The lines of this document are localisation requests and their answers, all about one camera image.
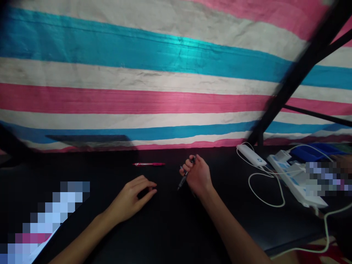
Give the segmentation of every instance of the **blue tray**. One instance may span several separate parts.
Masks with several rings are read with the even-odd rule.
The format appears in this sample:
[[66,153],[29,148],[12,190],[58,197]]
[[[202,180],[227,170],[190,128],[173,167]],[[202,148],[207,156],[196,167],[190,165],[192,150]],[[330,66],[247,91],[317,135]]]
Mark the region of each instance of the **blue tray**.
[[[307,144],[312,146],[322,153],[330,156],[330,155],[345,155],[346,153],[335,148],[330,144],[325,143],[314,143],[314,144]],[[304,161],[313,162],[318,160],[324,160],[326,157],[321,154],[320,152],[316,151],[315,149],[307,146],[300,146],[296,147],[291,151],[292,154],[296,155],[297,157],[301,158]]]

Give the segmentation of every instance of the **wrist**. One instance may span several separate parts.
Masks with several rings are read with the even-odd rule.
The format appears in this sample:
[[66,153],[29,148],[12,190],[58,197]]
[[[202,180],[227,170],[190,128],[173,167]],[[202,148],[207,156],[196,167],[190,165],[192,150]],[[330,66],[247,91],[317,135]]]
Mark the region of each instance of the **wrist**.
[[101,226],[104,226],[104,228],[106,228],[108,232],[120,223],[117,220],[113,220],[110,217],[109,212],[107,212],[106,210],[103,211],[101,214],[98,214],[94,220],[99,222]]
[[202,194],[199,199],[202,202],[204,207],[207,207],[211,201],[217,196],[217,192],[213,185],[211,185],[205,192]]

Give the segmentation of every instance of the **desk surface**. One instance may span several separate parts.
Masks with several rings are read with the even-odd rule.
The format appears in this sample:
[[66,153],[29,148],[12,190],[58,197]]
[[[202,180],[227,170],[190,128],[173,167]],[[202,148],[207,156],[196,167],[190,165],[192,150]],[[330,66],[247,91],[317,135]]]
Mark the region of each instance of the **desk surface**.
[[[264,147],[265,153],[257,152],[266,157],[277,149]],[[179,164],[196,153],[208,163],[213,185],[226,206],[268,255],[324,236],[322,221],[298,203],[287,188],[283,187],[283,208],[270,207],[256,198],[248,177],[258,171],[231,147],[43,154],[36,163],[1,170],[1,181],[6,181],[2,188],[10,190],[5,197],[8,219],[11,222],[15,217],[17,222],[9,228],[16,231],[10,232],[21,232],[18,225],[30,222],[29,211],[37,212],[34,206],[38,202],[52,202],[48,199],[52,192],[60,191],[60,181],[89,181],[90,197],[60,226],[35,261],[48,263],[107,208],[125,183],[144,174],[158,184],[157,194],[138,214],[114,228],[87,262],[229,262],[211,220],[188,186],[176,191]],[[137,168],[133,162],[164,162],[166,166]],[[268,203],[282,203],[276,179],[257,175],[251,185]]]

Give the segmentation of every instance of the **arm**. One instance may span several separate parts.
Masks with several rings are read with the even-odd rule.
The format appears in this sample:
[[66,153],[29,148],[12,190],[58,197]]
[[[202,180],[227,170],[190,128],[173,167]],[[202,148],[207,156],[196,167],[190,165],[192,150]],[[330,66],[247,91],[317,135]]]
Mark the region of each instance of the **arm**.
[[233,217],[213,187],[209,166],[197,155],[195,164],[186,160],[183,170],[189,171],[187,182],[197,194],[205,210],[213,221],[232,263],[271,263],[265,252],[254,242],[249,234]]
[[[111,205],[97,215],[89,226],[49,264],[81,264],[92,250],[117,224],[131,218],[157,192],[156,184],[148,181],[143,175],[128,182]],[[140,200],[137,195],[145,188],[149,192]]]

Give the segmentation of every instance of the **red pen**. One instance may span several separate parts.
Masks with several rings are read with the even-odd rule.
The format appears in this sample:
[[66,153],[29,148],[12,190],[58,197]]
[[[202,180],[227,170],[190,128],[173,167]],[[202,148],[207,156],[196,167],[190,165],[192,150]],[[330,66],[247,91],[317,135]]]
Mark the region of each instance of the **red pen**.
[[133,163],[136,167],[143,167],[143,166],[164,166],[165,163]]

